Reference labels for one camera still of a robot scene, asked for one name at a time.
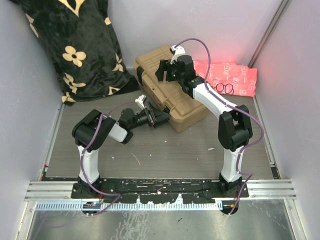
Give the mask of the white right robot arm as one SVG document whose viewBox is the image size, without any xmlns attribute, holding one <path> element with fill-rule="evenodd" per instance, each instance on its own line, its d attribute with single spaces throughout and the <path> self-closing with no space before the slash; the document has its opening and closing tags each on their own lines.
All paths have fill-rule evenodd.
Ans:
<svg viewBox="0 0 320 240">
<path fill-rule="evenodd" d="M 219 174 L 219 191 L 231 197 L 242 184 L 240 174 L 243 151 L 253 136 L 249 109 L 237 106 L 223 98 L 196 74 L 189 55 L 176 60 L 162 59 L 155 72 L 158 81 L 178 82 L 182 91 L 203 104 L 218 118 L 218 140 L 224 148 L 224 160 Z"/>
</svg>

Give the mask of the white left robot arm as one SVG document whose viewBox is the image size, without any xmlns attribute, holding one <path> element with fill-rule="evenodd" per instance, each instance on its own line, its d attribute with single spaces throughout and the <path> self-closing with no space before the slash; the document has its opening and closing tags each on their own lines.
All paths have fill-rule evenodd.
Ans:
<svg viewBox="0 0 320 240">
<path fill-rule="evenodd" d="M 78 178 L 79 182 L 84 184 L 82 192 L 88 198 L 95 198 L 100 193 L 100 185 L 96 183 L 100 177 L 98 156 L 99 149 L 107 138 L 125 145 L 133 137 L 133 129 L 144 125 L 156 128 L 169 119 L 170 114 L 167 110 L 159 110 L 151 103 L 143 106 L 137 113 L 131 108 L 125 108 L 118 120 L 96 109 L 88 113 L 71 132 L 80 155 Z"/>
</svg>

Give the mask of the tan plastic tool case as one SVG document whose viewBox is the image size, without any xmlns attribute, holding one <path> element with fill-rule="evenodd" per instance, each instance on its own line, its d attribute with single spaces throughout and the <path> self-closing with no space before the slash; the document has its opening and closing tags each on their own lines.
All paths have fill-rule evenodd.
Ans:
<svg viewBox="0 0 320 240">
<path fill-rule="evenodd" d="M 161 111 L 170 114 L 169 122 L 180 133 L 204 119 L 210 111 L 200 102 L 183 92 L 177 81 L 158 81 L 156 71 L 161 60 L 170 61 L 173 54 L 164 45 L 137 57 L 133 63 L 138 81 Z"/>
</svg>

